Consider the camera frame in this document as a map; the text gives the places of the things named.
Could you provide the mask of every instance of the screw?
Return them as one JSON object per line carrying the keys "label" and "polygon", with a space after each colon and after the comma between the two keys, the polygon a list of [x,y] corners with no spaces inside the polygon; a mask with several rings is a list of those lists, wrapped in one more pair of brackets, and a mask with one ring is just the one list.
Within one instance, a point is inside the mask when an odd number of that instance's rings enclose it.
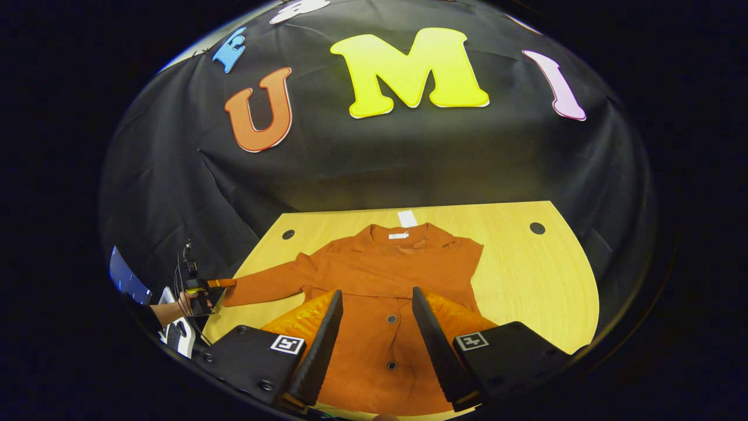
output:
{"label": "screw", "polygon": [[259,386],[260,389],[265,390],[266,392],[272,392],[273,390],[273,384],[267,380],[261,380]]}

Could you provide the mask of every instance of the shirt sleeve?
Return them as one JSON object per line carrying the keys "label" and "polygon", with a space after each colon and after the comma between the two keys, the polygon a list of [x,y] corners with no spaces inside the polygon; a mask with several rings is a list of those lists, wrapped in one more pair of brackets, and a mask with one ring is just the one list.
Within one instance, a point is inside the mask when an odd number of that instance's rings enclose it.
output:
{"label": "shirt sleeve", "polygon": [[312,255],[299,253],[294,261],[236,278],[236,286],[226,290],[223,306],[264,303],[301,292],[304,286],[311,285],[316,279],[322,255],[329,249],[330,244]]}

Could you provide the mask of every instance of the white label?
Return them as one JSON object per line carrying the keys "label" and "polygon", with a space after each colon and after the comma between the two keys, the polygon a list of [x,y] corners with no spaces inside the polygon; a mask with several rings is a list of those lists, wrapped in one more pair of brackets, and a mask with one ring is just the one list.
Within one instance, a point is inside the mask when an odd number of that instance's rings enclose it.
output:
{"label": "white label", "polygon": [[398,212],[397,216],[400,218],[400,225],[403,228],[410,228],[412,226],[418,225],[418,222],[416,222],[416,217],[413,215],[412,210],[406,210],[403,212]]}

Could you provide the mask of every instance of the cable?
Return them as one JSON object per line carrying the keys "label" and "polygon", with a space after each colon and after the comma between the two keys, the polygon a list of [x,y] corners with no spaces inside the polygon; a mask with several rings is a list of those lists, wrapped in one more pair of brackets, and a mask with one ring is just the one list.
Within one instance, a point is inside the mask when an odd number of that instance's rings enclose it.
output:
{"label": "cable", "polygon": [[[178,303],[178,305],[180,307],[180,310],[182,311],[182,314],[185,317],[185,320],[187,320],[187,323],[190,325],[190,327],[196,333],[200,334],[200,337],[203,338],[203,341],[205,341],[205,343],[208,344],[208,346],[212,346],[213,343],[210,342],[210,339],[208,339],[208,337],[203,334],[202,329],[200,329],[197,326],[197,322],[194,319],[194,316],[190,316],[190,315],[187,314],[187,311],[185,310],[184,306],[182,305],[182,301],[180,299],[182,292],[184,292],[184,290],[185,290],[184,280],[182,278],[182,271],[180,270],[180,251],[182,252],[182,257],[184,257],[184,249],[185,249],[185,246],[187,244],[188,243],[183,243],[182,246],[179,249],[177,249],[177,267],[174,268],[174,282],[173,282],[174,293],[177,296],[177,303]],[[180,275],[180,286],[182,287],[181,289],[177,288],[177,272]]]}
{"label": "cable", "polygon": [[177,265],[177,267],[174,269],[174,290],[177,292],[177,304],[179,305],[180,310],[182,311],[182,314],[184,315],[185,320],[187,320],[187,323],[190,325],[190,327],[196,333],[200,334],[200,336],[203,338],[203,340],[205,341],[205,343],[208,344],[208,346],[212,346],[213,343],[210,342],[210,340],[205,335],[203,335],[203,331],[197,326],[197,322],[194,320],[194,316],[188,315],[187,311],[185,310],[184,306],[182,305],[182,301],[181,301],[180,298],[181,298],[182,292],[184,292],[184,282],[181,283],[182,288],[179,289],[177,287],[177,271],[179,270],[179,268],[180,268],[179,265]]}

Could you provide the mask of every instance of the yellow letter m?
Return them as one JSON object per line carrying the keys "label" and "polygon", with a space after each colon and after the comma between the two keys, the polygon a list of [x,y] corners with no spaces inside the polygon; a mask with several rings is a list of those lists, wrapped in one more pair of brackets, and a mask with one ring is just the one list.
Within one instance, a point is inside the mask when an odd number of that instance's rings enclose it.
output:
{"label": "yellow letter m", "polygon": [[346,59],[356,101],[353,118],[371,117],[392,111],[394,102],[379,90],[379,76],[407,106],[420,104],[426,78],[434,73],[436,87],[429,99],[436,106],[487,106],[488,94],[478,86],[463,43],[468,37],[446,28],[418,31],[409,54],[375,35],[346,38],[330,52]]}

